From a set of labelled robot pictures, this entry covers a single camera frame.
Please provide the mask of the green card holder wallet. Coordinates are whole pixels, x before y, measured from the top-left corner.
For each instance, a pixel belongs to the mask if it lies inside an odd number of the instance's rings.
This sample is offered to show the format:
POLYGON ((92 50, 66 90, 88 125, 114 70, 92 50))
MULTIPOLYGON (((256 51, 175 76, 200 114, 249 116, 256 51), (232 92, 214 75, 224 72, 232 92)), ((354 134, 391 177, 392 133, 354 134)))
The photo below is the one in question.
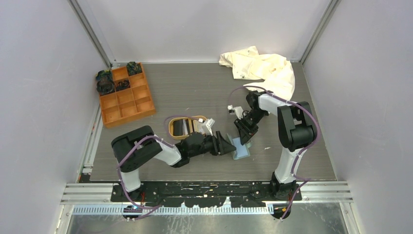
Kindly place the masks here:
POLYGON ((242 145, 240 137, 232 137, 230 134, 227 134, 227 139, 236 148, 236 150, 231 153, 234 160, 238 160, 238 159, 242 159, 242 158, 246 158, 250 156, 249 148, 251 147, 251 144, 252 144, 251 142, 248 142, 242 145))

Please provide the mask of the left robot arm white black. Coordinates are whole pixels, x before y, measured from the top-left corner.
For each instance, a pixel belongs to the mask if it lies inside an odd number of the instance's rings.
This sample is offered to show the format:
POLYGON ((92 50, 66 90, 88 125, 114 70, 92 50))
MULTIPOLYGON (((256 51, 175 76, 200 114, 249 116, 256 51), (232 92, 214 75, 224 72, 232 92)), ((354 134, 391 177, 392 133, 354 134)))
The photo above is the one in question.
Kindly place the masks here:
POLYGON ((148 125, 116 137, 111 147, 118 162, 117 172, 123 195, 130 201, 137 201, 141 197, 139 168, 153 158, 179 168, 195 156, 206 153, 222 156, 237 150, 219 131, 214 135, 193 132, 178 143, 170 144, 156 135, 148 125))

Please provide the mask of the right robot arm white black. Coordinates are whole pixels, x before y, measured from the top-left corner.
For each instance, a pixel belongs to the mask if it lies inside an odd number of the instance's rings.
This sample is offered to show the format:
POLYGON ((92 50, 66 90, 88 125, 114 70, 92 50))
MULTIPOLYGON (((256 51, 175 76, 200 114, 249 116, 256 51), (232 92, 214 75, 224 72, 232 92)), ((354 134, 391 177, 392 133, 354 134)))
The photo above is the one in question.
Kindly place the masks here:
POLYGON ((239 143, 247 144, 257 133, 264 116, 273 114, 278 121, 278 136, 283 146, 277 168, 270 180, 270 193, 276 200, 283 200, 294 191, 297 166, 303 154, 318 139, 319 125, 308 102, 292 102, 270 91, 250 91, 246 96, 249 111, 228 105, 228 112, 236 115, 234 124, 239 132, 239 143))

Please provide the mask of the tan oval card tray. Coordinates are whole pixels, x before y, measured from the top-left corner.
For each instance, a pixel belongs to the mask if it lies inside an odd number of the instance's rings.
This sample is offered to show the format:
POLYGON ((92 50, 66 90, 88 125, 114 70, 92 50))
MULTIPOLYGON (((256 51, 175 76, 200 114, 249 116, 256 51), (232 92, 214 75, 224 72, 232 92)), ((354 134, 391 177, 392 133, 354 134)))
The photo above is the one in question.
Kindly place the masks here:
POLYGON ((174 140, 182 140, 193 132, 205 134, 202 124, 207 120, 205 116, 176 116, 168 123, 169 135, 174 140))

